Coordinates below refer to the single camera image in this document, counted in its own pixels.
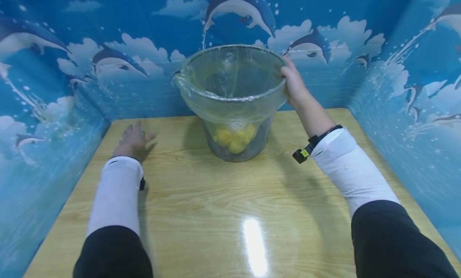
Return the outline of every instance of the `wooden tabletop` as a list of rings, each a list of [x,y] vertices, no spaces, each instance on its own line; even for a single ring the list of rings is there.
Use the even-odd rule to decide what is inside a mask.
[[[419,229],[461,267],[439,233],[344,109],[329,110],[376,163]],[[156,278],[355,277],[351,220],[344,199],[313,160],[292,111],[277,112],[262,153],[244,163],[210,152],[197,117],[143,119],[158,133],[143,163],[140,226]],[[115,121],[24,277],[71,277],[85,239],[100,171],[122,132]]]

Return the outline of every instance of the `black clip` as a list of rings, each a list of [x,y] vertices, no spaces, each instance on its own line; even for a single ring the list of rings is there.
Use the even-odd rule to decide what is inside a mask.
[[[304,148],[303,150],[298,149],[293,153],[293,158],[295,158],[295,160],[297,160],[298,163],[302,163],[306,161],[307,158],[310,156],[309,152],[307,151],[307,147]]]
[[[139,190],[142,191],[144,190],[145,187],[146,187],[146,180],[144,179],[144,177],[142,177],[141,183],[139,183]]]

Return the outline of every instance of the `yellow object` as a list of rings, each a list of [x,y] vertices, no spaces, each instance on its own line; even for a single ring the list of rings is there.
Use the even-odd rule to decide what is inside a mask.
[[[247,147],[247,144],[242,143],[237,138],[237,139],[234,139],[232,142],[230,142],[229,151],[232,154],[239,154],[239,153],[242,153],[246,149],[246,147]]]
[[[306,149],[301,150],[301,155],[304,157],[309,157],[309,152]]]
[[[257,129],[253,124],[248,124],[245,128],[245,142],[249,144],[251,140],[257,135]]]
[[[245,144],[245,130],[240,129],[240,130],[235,131],[234,136],[233,136],[233,141],[239,142],[240,144]]]
[[[221,147],[227,147],[233,139],[232,133],[228,129],[216,130],[216,135],[213,140],[217,142]]]

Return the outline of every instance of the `bucket rim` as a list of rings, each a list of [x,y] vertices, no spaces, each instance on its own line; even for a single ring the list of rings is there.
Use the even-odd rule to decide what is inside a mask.
[[[266,52],[268,54],[273,55],[274,57],[277,57],[283,63],[284,66],[287,66],[287,63],[285,62],[285,60],[283,59],[283,57],[281,55],[279,55],[276,52],[274,52],[272,50],[269,50],[267,48],[261,48],[261,47],[258,47],[258,46],[255,46],[255,45],[250,45],[250,44],[226,44],[226,45],[220,45],[220,46],[215,46],[215,47],[210,47],[210,48],[204,48],[204,49],[192,54],[191,56],[187,57],[182,63],[181,70],[176,72],[173,75],[173,78],[174,78],[174,76],[176,76],[178,74],[181,74],[181,72],[186,68],[188,63],[192,62],[192,60],[194,60],[196,57],[198,57],[198,56],[200,56],[200,55],[202,55],[202,54],[204,54],[206,52],[213,51],[213,50],[219,50],[221,48],[252,48],[254,50],[264,51],[264,52]],[[192,92],[196,93],[197,95],[202,96],[203,98],[214,100],[214,101],[219,101],[219,102],[248,102],[248,101],[254,101],[254,100],[258,100],[258,99],[261,99],[261,98],[268,97],[268,96],[272,95],[273,93],[278,92],[285,85],[286,85],[286,78],[283,77],[282,81],[276,87],[273,87],[272,89],[267,90],[266,92],[263,92],[263,93],[258,94],[258,95],[247,96],[247,97],[239,97],[239,98],[225,98],[225,97],[221,97],[221,96],[218,96],[218,95],[209,95],[209,94],[207,94],[207,93],[209,93],[208,91],[201,91],[201,90],[196,89],[195,87],[189,87],[188,90],[191,90]]]

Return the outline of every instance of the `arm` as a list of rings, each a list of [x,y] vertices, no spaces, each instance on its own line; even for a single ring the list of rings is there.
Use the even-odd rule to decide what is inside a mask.
[[[288,102],[309,137],[336,123],[304,85],[294,64],[287,78]],[[358,278],[458,277],[443,251],[424,236],[372,160],[346,129],[323,138],[312,152],[317,165],[345,197],[352,218],[352,242]]]
[[[154,137],[145,138],[140,123],[128,126],[102,169],[74,278],[152,278],[139,238],[138,192],[144,171],[136,157]]]
[[[309,93],[293,62],[287,59],[287,63],[281,71],[287,78],[288,102],[296,110],[307,136],[322,135],[336,122]],[[328,134],[314,148],[312,156],[345,197],[351,217],[360,206],[374,200],[399,203],[383,175],[346,129]]]

